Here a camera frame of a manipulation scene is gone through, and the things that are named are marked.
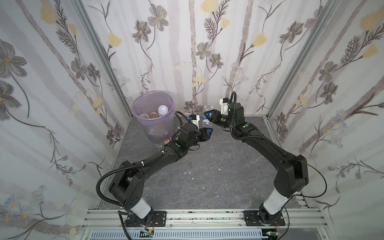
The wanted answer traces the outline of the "blue cap water bottle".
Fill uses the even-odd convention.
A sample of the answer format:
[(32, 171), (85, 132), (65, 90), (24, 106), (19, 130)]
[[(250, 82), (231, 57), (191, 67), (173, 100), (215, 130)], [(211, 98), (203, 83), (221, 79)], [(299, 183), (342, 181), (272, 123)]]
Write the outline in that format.
[(210, 105), (206, 105), (203, 107), (203, 120), (202, 120), (203, 127), (209, 127), (211, 125), (209, 118), (212, 110), (213, 110), (213, 107)]

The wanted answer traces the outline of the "white bottle red cap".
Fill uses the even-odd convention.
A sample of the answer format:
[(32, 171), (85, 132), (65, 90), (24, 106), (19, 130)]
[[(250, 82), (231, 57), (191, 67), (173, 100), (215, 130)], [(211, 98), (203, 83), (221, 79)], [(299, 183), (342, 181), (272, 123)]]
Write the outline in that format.
[(160, 118), (166, 116), (168, 112), (169, 112), (169, 108), (166, 105), (160, 105), (158, 107), (158, 116)]

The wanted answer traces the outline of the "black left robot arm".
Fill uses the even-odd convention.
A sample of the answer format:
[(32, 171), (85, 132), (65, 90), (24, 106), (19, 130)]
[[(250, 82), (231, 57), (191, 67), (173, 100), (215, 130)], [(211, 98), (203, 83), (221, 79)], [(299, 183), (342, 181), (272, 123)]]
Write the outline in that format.
[(147, 179), (164, 167), (183, 158), (193, 146), (211, 138), (212, 128), (199, 128), (190, 118), (176, 111), (180, 122), (178, 130), (161, 150), (141, 162), (124, 162), (116, 170), (100, 177), (96, 193), (105, 202), (122, 207), (133, 213), (136, 223), (148, 226), (154, 219), (154, 209), (144, 200)]

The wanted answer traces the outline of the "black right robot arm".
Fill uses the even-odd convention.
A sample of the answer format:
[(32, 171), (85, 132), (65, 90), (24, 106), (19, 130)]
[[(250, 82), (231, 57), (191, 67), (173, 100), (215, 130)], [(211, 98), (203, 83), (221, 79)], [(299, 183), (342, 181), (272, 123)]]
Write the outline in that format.
[(261, 225), (269, 226), (276, 222), (292, 197), (300, 196), (301, 190), (309, 184), (309, 172), (306, 158), (295, 156), (265, 137), (252, 123), (247, 122), (243, 106), (237, 102), (236, 92), (224, 98), (227, 104), (225, 112), (205, 110), (204, 117), (211, 123), (229, 129), (231, 136), (257, 150), (276, 169), (274, 189), (260, 205), (257, 220)]

